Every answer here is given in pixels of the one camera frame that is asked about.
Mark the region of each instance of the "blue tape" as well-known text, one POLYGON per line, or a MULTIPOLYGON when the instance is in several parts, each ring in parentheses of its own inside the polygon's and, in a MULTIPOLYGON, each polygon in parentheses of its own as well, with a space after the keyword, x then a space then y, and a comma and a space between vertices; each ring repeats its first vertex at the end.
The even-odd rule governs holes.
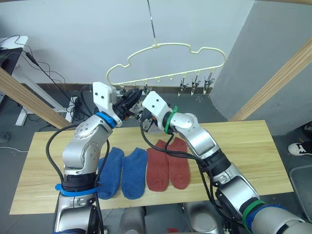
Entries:
POLYGON ((60 191, 60 193, 63 194, 64 196, 82 196, 82 195, 94 194, 98 190, 98 188, 94 188, 94 189, 89 189, 89 190, 85 190, 81 192, 68 192, 68 191, 63 190, 63 187, 61 184, 56 184, 55 189, 57 191, 60 191))
POLYGON ((256 209, 255 211, 251 212, 251 213, 248 214, 247 217, 246 217, 246 225, 247 225, 248 229, 249 229, 251 232, 253 232, 253 231, 252 231, 252 222, 253 222, 253 220, 254 220, 255 215, 256 215, 259 211, 261 211, 262 209, 267 208, 267 207, 277 207, 277 208, 281 208, 281 209, 285 210, 284 207, 280 207, 280 206, 278 206, 278 205, 265 205, 265 206, 262 206, 262 207, 256 209))
POLYGON ((100 116, 102 119, 104 119, 112 128, 116 127, 116 122, 114 121, 112 117, 109 117, 101 112, 97 112, 95 115, 100 116))

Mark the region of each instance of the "red sock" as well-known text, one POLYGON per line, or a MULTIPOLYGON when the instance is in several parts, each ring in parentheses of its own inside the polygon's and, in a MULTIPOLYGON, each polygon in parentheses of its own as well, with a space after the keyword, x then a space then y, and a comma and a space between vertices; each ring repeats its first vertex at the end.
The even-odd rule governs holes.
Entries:
MULTIPOLYGON (((168 146, 168 150, 187 152, 187 146, 180 138, 175 138, 168 146)), ((169 175, 173 186, 177 189, 185 189, 191 181, 191 173, 187 158, 167 155, 169 161, 169 175)))
MULTIPOLYGON (((159 140, 157 147, 164 149, 166 143, 159 140)), ((148 163, 146 171, 146 183, 151 191, 163 192, 169 184, 169 165, 167 154, 153 148, 147 149, 148 163)))

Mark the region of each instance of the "blue sock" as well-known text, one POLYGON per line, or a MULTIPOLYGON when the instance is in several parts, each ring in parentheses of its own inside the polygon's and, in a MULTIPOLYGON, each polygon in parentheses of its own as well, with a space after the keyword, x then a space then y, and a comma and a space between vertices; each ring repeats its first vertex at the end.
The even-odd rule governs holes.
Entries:
MULTIPOLYGON (((119 188, 123 156, 123 151, 115 147, 108 154, 103 171, 99 176, 99 185, 97 188, 99 198, 110 199, 116 194, 119 188)), ((103 160, 104 158, 99 160, 98 168, 102 165, 103 160)))
POLYGON ((121 190, 128 199, 140 198, 145 189, 147 153, 136 148, 122 160, 121 190))

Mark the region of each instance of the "wooden beam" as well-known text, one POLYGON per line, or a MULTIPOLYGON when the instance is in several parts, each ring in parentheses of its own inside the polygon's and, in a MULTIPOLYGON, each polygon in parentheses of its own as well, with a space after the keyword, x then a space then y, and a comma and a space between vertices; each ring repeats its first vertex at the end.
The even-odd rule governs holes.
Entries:
POLYGON ((2 68, 0 68, 0 84, 2 92, 53 126, 60 129, 71 125, 70 122, 65 120, 22 84, 18 83, 2 68))
POLYGON ((278 1, 278 2, 286 2, 286 3, 312 5, 312 0, 264 0, 264 1, 278 1))
POLYGON ((242 121, 255 112, 291 81, 312 61, 312 37, 279 69, 275 75, 233 116, 230 121, 242 121))

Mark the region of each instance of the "white plastic hanger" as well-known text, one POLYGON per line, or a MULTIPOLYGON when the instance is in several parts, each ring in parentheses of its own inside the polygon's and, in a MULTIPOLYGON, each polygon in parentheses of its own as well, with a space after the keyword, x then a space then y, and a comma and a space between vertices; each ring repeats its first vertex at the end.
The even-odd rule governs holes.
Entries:
POLYGON ((156 79, 158 82, 160 82, 160 79, 161 78, 169 78, 170 80, 173 80, 174 76, 179 76, 179 75, 182 75, 183 78, 186 77, 187 74, 189 73, 195 73, 196 75, 199 75, 199 72, 201 71, 205 71, 205 70, 210 70, 210 71, 213 71, 214 68, 218 68, 218 67, 222 67, 226 61, 226 55, 225 53, 220 50, 220 49, 217 49, 217 48, 213 48, 213 47, 201 47, 198 51, 193 51, 192 50, 192 47, 189 45, 189 44, 186 44, 186 43, 178 43, 178 42, 171 42, 171 43, 159 43, 157 44, 156 42, 156 36, 155 36, 155 30, 154 30, 154 25, 153 25, 153 19, 152 19, 152 12, 151 12, 151 7, 150 7, 150 3, 149 3, 149 0, 147 0, 147 3, 148 3, 148 8, 149 8, 149 11, 150 11, 150 17, 151 17, 151 25, 152 25, 152 30, 153 30, 153 35, 154 35, 154 45, 150 46, 150 47, 147 47, 147 48, 144 48, 144 49, 141 49, 139 51, 136 51, 135 53, 131 54, 129 57, 128 57, 128 64, 127 65, 122 65, 122 64, 116 64, 115 66, 111 67, 107 73, 106 73, 106 79, 107 81, 111 84, 111 85, 119 85, 121 87, 124 87, 125 84, 130 84, 130 85, 133 85, 133 86, 136 86, 137 83, 139 82, 143 82, 143 85, 144 84, 147 84, 149 80, 153 80, 153 79, 156 79), (144 79, 135 79, 135 80, 130 80, 130 81, 125 81, 125 82, 120 82, 120 83, 113 83, 111 82, 111 80, 109 79, 109 74, 111 73, 112 70, 118 68, 118 67, 122 67, 122 68, 127 68, 127 67, 130 67, 131 66, 131 59, 140 54, 140 53, 143 53, 145 51, 148 51, 148 50, 152 50, 152 49, 157 49, 161 46, 170 46, 170 45, 174 45, 174 46, 186 46, 189 48, 189 52, 191 54, 199 54, 202 50, 214 50, 214 51, 218 51, 220 52, 222 55, 223 55, 223 63, 221 63, 220 65, 217 65, 217 66, 212 66, 212 67, 205 67, 205 68, 199 68, 199 69, 195 69, 195 70, 190 70, 190 71, 185 71, 185 72, 178 72, 178 73, 172 73, 172 74, 168 74, 168 75, 163 75, 163 76, 156 76, 156 77, 150 77, 150 78, 144 78, 144 79))

